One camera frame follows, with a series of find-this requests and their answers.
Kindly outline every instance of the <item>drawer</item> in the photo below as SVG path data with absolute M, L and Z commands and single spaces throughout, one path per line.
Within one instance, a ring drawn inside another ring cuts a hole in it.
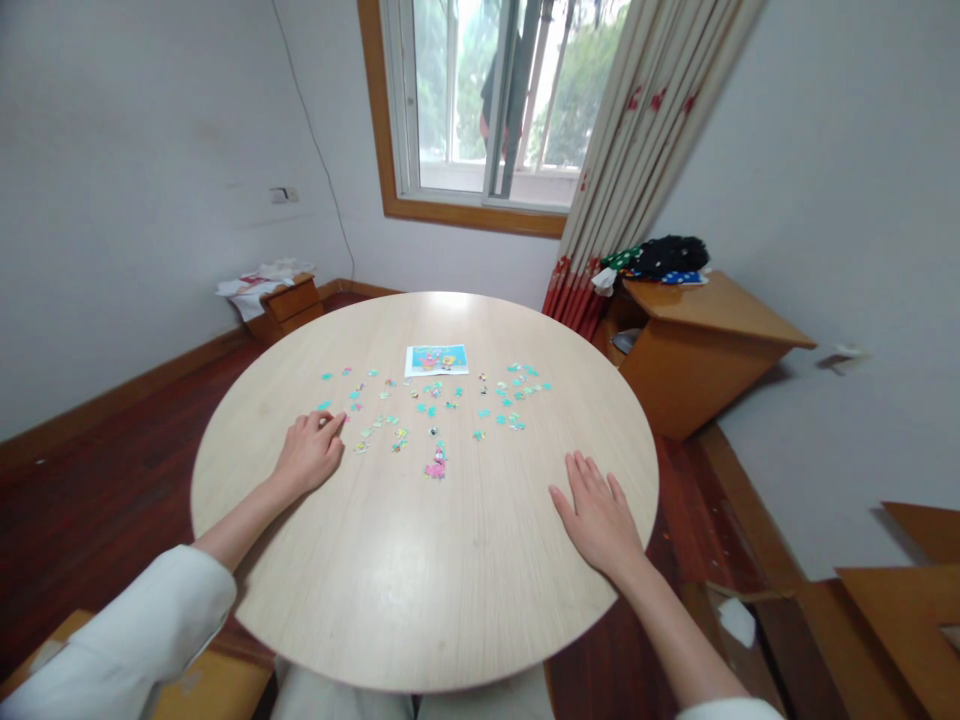
M 294 315 L 292 318 L 280 323 L 280 329 L 283 330 L 284 336 L 289 335 L 294 330 L 302 328 L 308 322 L 311 320 L 316 320 L 321 315 L 323 315 L 323 304 L 318 302 L 316 305 L 307 308 L 302 313 Z
M 293 317 L 299 312 L 303 312 L 311 305 L 316 305 L 319 302 L 320 293 L 317 292 L 317 288 L 311 278 L 307 282 L 295 285 L 289 290 L 266 297 L 263 304 L 266 306 L 267 312 L 272 314 L 278 323 L 282 323 L 284 320 Z

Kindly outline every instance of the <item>wooden window frame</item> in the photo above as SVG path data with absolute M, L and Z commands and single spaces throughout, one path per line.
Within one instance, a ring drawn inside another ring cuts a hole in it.
M 397 194 L 379 0 L 357 0 L 357 11 L 360 16 L 363 59 L 367 68 L 370 118 L 373 121 L 373 141 L 377 153 L 384 216 L 474 230 L 560 239 L 567 224 L 565 214 L 412 200 Z

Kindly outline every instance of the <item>window sill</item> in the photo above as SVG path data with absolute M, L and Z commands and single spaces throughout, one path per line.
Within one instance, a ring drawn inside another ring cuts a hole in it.
M 381 184 L 383 183 L 382 171 L 381 165 Z M 390 174 L 393 175 L 392 163 Z M 566 215 L 407 200 L 396 196 L 391 197 L 386 192 L 383 193 L 383 214 L 399 220 L 454 225 L 515 235 L 533 235 L 556 240 L 563 236 L 563 228 L 567 224 Z

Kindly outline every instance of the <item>white jacket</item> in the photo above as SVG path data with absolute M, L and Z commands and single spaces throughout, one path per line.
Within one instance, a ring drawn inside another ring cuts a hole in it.
M 233 576 L 206 553 L 184 545 L 163 553 L 0 705 L 0 719 L 149 718 L 161 686 L 203 652 L 236 594 Z M 779 717 L 767 703 L 747 699 L 706 703 L 678 716 Z

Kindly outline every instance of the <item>baseboard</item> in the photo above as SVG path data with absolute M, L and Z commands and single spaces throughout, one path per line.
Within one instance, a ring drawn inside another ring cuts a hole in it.
M 715 422 L 710 422 L 694 436 L 693 441 L 700 443 L 713 467 L 770 589 L 781 592 L 797 590 L 807 578 L 723 431 Z
M 243 326 L 169 360 L 9 440 L 0 443 L 0 475 L 50 453 L 58 445 L 126 410 L 175 380 L 251 342 Z
M 401 295 L 403 290 L 392 290 L 390 288 L 380 287 L 379 285 L 370 285 L 369 283 L 357 282 L 346 278 L 337 278 L 328 283 L 317 286 L 317 292 L 320 293 L 320 300 L 326 300 L 331 295 L 338 292 L 355 292 L 358 295 L 367 297 L 386 297 L 387 295 Z

